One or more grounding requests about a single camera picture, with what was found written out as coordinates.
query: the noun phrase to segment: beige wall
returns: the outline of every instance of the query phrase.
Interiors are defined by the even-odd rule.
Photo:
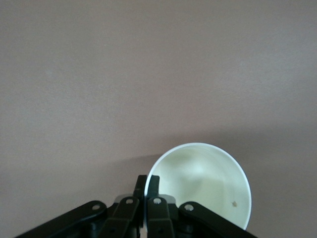
[[[0,1],[0,237],[111,205],[186,142],[249,179],[248,231],[316,237],[317,1]]]

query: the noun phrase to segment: cup rim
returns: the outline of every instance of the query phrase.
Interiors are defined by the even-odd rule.
[[[239,165],[239,163],[226,151],[220,149],[219,147],[217,146],[214,146],[214,145],[210,145],[210,144],[207,144],[207,143],[202,143],[202,142],[192,142],[192,143],[186,143],[186,144],[181,144],[181,145],[178,145],[170,150],[168,150],[167,152],[165,152],[163,155],[160,156],[160,158],[154,163],[154,165],[152,166],[149,174],[148,174],[148,178],[147,178],[147,181],[146,181],[146,184],[145,184],[145,189],[144,189],[144,196],[147,196],[148,194],[148,190],[149,190],[149,184],[150,184],[150,177],[153,175],[153,172],[154,170],[156,169],[156,167],[158,166],[158,164],[166,157],[168,156],[170,153],[178,150],[178,149],[181,149],[181,148],[184,148],[184,147],[188,147],[188,146],[207,146],[207,147],[210,147],[212,149],[215,149],[221,153],[223,153],[224,155],[226,155],[228,158],[231,159],[231,161],[235,164],[235,166],[238,168],[238,170],[240,171],[244,181],[245,181],[245,184],[247,186],[247,192],[248,192],[248,197],[249,197],[249,207],[248,207],[248,217],[246,218],[245,220],[245,223],[243,225],[243,229],[245,230],[248,226],[248,223],[250,221],[250,216],[251,216],[251,207],[252,207],[252,198],[251,198],[251,189],[250,189],[250,185],[249,185],[249,182],[248,182],[248,179],[247,179],[247,176],[246,174],[244,173],[243,169],[241,168],[241,166]]]

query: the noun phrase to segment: metal screw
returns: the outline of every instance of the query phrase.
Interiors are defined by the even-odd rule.
[[[154,204],[160,204],[162,202],[162,200],[160,198],[154,198],[153,203]]]
[[[194,207],[191,204],[186,204],[184,208],[186,211],[190,211],[190,212],[194,210]]]
[[[93,209],[94,211],[98,210],[99,208],[100,208],[100,205],[99,205],[99,204],[96,204],[96,205],[94,205],[94,206],[92,207],[92,209]]]
[[[129,198],[129,199],[127,199],[127,200],[125,201],[125,203],[126,203],[126,204],[131,204],[131,203],[133,203],[133,199]]]

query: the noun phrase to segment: white cup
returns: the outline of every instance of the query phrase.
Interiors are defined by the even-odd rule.
[[[160,177],[159,194],[171,195],[176,206],[195,201],[246,229],[251,214],[251,191],[245,173],[222,149],[205,143],[179,145],[163,154],[153,165]]]

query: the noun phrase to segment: black plastic linkage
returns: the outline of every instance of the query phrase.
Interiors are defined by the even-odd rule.
[[[106,217],[107,207],[100,201],[91,201],[53,220],[46,222],[16,238],[82,237],[83,227],[101,217]]]
[[[149,183],[147,198],[157,197],[159,195],[159,176],[152,175]]]
[[[179,207],[179,213],[193,222],[198,227],[217,234],[220,238],[256,238],[242,228],[229,222],[218,214],[210,211],[197,202],[187,202]]]
[[[137,213],[136,213],[136,222],[137,222],[137,236],[140,236],[140,229],[143,227],[143,221],[144,221],[144,189],[145,189],[145,183],[147,181],[146,175],[139,175],[137,182],[135,184],[135,188],[133,191],[133,196],[139,199],[140,205],[138,207]]]
[[[147,203],[148,238],[174,238],[167,201],[162,197],[153,197]]]
[[[136,238],[139,221],[135,217],[138,207],[138,198],[123,198],[113,215],[106,220],[98,238]]]

